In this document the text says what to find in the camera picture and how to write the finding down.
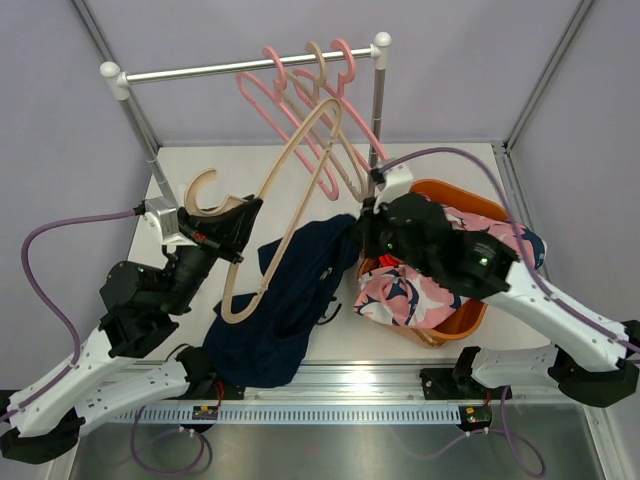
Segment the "orange shorts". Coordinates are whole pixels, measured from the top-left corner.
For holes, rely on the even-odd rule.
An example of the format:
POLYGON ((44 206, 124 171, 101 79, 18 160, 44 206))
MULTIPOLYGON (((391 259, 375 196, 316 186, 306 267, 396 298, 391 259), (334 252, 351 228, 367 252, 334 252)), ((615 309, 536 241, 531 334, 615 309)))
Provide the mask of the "orange shorts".
POLYGON ((396 268, 401 264, 401 261, 390 254, 382 255, 378 258, 381 267, 393 267, 396 268))

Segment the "pink patterned shorts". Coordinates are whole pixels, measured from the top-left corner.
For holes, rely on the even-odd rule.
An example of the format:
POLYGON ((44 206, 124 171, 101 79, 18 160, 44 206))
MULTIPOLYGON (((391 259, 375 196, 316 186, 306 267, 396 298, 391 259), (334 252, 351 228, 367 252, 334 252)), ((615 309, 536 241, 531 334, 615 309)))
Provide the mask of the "pink patterned shorts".
MULTIPOLYGON (((483 231, 513 249, 518 248, 516 239, 521 238, 534 268, 544 264, 547 244, 526 225, 518 223, 513 231, 505 221, 452 206, 445 206, 444 212, 456 230, 483 231)), ((361 274, 358 285, 359 294, 353 307, 356 314, 403 328, 434 328, 469 301, 402 262, 396 268, 378 266, 361 274)))

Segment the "navy blue shorts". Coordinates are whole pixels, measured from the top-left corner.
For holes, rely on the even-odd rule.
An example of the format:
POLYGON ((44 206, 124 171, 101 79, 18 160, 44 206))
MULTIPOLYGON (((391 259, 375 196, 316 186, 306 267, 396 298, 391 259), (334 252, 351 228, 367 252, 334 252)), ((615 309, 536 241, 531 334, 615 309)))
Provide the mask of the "navy blue shorts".
POLYGON ((331 304, 343 274, 360 255, 351 230, 356 218, 311 221, 293 235, 253 313, 238 324, 221 306, 202 348, 214 371, 239 387, 275 388, 291 382, 306 356, 314 327, 340 311, 331 304))

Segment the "pink plastic hanger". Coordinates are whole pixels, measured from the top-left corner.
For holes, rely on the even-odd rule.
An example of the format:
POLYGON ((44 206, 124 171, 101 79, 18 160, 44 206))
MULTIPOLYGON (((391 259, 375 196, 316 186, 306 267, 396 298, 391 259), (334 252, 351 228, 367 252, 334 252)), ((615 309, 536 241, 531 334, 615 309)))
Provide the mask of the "pink plastic hanger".
MULTIPOLYGON (((265 46, 262 49, 262 55, 267 60, 272 60, 275 65, 276 74, 274 79, 272 80, 271 86, 268 86, 254 74, 242 71, 235 75, 235 80, 237 87, 244 97, 244 99, 249 103, 251 107, 262 117, 263 120, 272 128, 272 130, 283 140, 285 143, 289 140, 288 131, 284 126, 278 121, 280 117, 285 121, 285 124, 290 126, 291 128, 297 129, 302 121, 306 118, 305 115, 299 115, 295 112, 297 105, 293 104, 293 108, 289 105, 291 98, 288 96, 287 87, 289 85, 289 77, 287 76, 288 71, 283 61, 280 59, 281 57, 278 55, 276 50, 271 46, 265 46), (251 84, 252 87, 255 87, 264 97, 273 105, 274 109, 279 113, 280 117, 272 115, 270 110, 263 105, 255 96, 251 93, 252 91, 249 89, 247 84, 251 84)), ((306 147, 310 150, 310 152, 315 156, 315 158, 319 161, 321 158, 321 152, 319 149, 320 140, 316 135, 314 136, 314 131, 311 129, 309 133, 307 133, 302 142, 306 144, 306 147)), ((316 163, 312 162, 305 155, 304 151, 301 150, 300 147, 296 147, 293 151, 295 156, 300 160, 302 165, 306 168, 309 173, 313 173, 314 167, 316 163)), ((335 201, 339 197, 339 187, 337 186, 337 181, 334 173, 329 167, 323 167, 323 173, 328 180, 328 183, 323 180, 321 176, 317 181, 320 190, 324 193, 324 195, 330 201, 335 201)))
POLYGON ((308 41, 305 45, 305 51, 311 54, 312 59, 316 62, 316 72, 304 68, 295 68, 292 72, 293 80, 302 81, 301 86, 295 87, 296 95, 307 106, 314 106, 322 95, 335 98, 340 102, 343 112, 357 126, 369 144, 370 151, 367 162, 371 167, 375 167, 379 161, 387 160, 387 153, 380 140, 380 129, 384 84, 391 43, 392 37, 385 31, 375 35, 365 53, 358 53, 341 38, 331 41, 329 51, 322 51, 315 41, 308 41), (357 77, 357 58, 371 58, 374 61, 373 107, 370 120, 365 119, 347 93, 347 87, 357 77), (328 79, 327 63, 333 60, 344 62, 343 70, 337 74, 336 85, 332 85, 328 79))

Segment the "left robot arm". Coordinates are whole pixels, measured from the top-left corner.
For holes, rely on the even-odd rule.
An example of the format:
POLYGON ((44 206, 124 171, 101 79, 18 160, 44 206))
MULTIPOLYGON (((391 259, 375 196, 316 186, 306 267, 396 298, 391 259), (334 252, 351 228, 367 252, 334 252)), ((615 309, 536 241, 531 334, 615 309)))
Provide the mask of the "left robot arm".
POLYGON ((107 309, 82 340, 70 320, 74 350, 46 376, 22 390, 1 393, 3 458, 39 465, 76 446, 78 440, 119 416, 164 399, 200 399, 218 375, 203 349, 186 347, 175 359, 110 386, 105 380, 161 346, 179 327, 175 317, 190 303, 217 260, 236 267, 263 202, 231 198, 220 210, 177 211, 187 243, 165 255, 163 268, 131 261, 114 265, 100 290, 107 309))

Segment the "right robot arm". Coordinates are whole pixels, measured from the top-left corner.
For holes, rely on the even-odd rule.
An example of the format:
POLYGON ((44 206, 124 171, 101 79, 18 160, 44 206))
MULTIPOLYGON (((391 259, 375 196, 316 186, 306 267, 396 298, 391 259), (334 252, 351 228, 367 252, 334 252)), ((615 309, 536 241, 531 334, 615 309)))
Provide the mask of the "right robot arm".
POLYGON ((361 275, 357 314, 404 330, 432 328, 478 301, 548 339, 520 350, 465 348, 452 374, 461 395, 552 387, 605 408, 636 392, 638 323, 599 315, 540 278, 533 257, 543 245, 527 229, 409 192, 389 203, 366 199, 355 231, 366 259, 396 260, 361 275))

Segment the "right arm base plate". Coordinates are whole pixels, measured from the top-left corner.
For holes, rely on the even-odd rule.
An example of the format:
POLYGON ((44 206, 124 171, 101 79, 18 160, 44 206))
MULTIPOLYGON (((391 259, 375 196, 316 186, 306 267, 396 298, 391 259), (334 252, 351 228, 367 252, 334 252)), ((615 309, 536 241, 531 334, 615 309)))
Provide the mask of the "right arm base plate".
POLYGON ((475 380, 470 370, 458 368, 423 368, 419 379, 425 400, 499 399, 507 385, 489 388, 475 380))

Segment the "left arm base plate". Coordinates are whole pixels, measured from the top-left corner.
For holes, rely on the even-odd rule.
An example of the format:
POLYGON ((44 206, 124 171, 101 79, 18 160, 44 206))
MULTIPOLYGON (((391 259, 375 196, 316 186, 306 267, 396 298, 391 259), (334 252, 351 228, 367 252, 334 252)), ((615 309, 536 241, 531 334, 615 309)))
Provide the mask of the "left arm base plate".
POLYGON ((227 381, 216 371, 211 371, 205 377, 201 390, 201 399, 218 401, 240 401, 245 398, 245 388, 227 381))

